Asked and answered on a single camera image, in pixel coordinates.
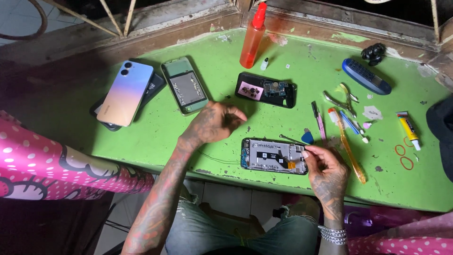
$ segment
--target disassembled phone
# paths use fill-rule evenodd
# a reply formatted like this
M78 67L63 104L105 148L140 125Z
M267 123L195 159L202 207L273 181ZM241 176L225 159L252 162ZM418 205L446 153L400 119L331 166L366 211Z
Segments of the disassembled phone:
M242 140L241 167L248 170L292 173L308 173L302 144L276 142L255 138Z
M157 93L159 93L164 88L164 86L164 78L154 73L153 76L151 76L151 80L149 80L148 86L146 87L145 93L143 94L143 98L140 102L138 110L141 110L149 101L151 101L151 99L153 99L154 96L156 96ZM95 118L97 117L97 114L99 113L106 97L107 94L91 106L90 114ZM121 126L111 123L101 122L101 124L108 128L110 131L118 131L121 128Z
M96 116L100 122L127 127L137 113L154 68L125 61Z
M295 104L295 87L285 81L272 80L253 74L240 73L235 95L276 106L292 108Z
M161 68L183 116L201 110L208 103L203 86L188 58L168 61Z

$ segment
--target pink polka dot fabric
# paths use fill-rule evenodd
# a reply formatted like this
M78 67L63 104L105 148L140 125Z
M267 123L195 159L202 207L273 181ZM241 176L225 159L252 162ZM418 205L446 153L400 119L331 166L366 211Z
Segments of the pink polka dot fabric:
M97 199L105 191L141 193L151 174L87 156L0 115L0 197Z
M351 238L347 244L349 254L453 255L452 222L453 212L384 233Z

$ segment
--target dual camera module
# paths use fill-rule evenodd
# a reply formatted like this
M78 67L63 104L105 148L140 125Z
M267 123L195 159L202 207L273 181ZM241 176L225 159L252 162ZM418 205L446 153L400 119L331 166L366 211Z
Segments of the dual camera module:
M127 62L126 64L124 64L124 67L126 69L121 71L121 75L126 76L129 73L129 71L127 69L132 67L132 63L131 62Z

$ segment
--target hand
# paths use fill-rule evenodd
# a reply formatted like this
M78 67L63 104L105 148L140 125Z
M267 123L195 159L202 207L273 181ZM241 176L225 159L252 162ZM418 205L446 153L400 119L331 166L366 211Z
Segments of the hand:
M343 199L351 169L338 152L318 146L305 146L302 151L308 166L308 179L314 194L321 201L324 215L334 221L343 220Z
M247 120L236 106L209 101L179 137L193 149L228 138Z

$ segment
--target person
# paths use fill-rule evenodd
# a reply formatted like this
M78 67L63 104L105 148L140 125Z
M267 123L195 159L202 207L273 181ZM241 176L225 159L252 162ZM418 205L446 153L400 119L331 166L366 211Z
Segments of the person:
M123 255L347 255L343 199L350 168L339 154L317 146L303 151L308 178L324 211L324 228L309 216L288 216L259 238L242 240L218 228L195 201L180 196L186 164L200 146L228 138L246 115L236 106L208 102L178 138L176 147L152 187L124 242Z

